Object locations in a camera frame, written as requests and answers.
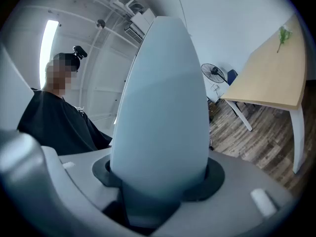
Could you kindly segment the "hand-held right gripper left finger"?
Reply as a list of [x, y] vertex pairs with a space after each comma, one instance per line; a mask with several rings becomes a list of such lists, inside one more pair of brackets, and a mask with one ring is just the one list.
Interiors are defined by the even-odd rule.
[[92, 171], [96, 161], [110, 158], [111, 148], [66, 156], [58, 156], [51, 147], [42, 146], [41, 149], [55, 188], [63, 188], [66, 194], [72, 195], [67, 185], [74, 186], [100, 211], [114, 201], [121, 201], [119, 188], [105, 186]]

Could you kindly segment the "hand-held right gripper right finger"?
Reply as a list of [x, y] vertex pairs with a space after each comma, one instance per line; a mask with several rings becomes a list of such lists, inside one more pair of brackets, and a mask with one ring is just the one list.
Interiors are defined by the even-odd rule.
[[[185, 202], [156, 231], [155, 237], [268, 237], [294, 205], [291, 193], [248, 161], [210, 152], [225, 172], [221, 188], [209, 199]], [[262, 189], [276, 207], [266, 218], [251, 197]]]

